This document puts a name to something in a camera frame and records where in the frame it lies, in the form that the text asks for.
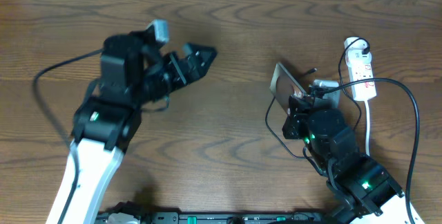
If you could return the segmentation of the Galaxy S25 Ultra smartphone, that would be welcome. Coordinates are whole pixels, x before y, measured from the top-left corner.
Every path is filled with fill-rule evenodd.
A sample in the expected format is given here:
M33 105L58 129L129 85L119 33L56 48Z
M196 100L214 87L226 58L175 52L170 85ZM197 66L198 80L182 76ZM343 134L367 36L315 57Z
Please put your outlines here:
M303 98L307 92L281 63L277 63L269 87L281 108L289 115L289 98Z

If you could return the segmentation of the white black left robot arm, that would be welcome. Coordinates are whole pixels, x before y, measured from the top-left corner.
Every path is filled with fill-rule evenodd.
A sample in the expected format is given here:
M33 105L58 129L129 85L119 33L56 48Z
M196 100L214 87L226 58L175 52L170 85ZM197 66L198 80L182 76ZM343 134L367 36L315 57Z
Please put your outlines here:
M185 58L162 55L163 41L143 32L104 41L101 77L91 82L73 118L64 176L48 223L93 223L111 178L142 121L142 105L202 79L218 52L184 45Z

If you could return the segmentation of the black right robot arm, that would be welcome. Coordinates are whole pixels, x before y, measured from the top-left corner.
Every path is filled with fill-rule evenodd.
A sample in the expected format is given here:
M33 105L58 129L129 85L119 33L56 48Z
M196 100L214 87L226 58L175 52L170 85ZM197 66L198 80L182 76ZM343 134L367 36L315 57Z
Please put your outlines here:
M360 151L353 128L329 100L292 95L286 139L302 140L303 154L341 205L330 223L421 223L411 200L381 163Z

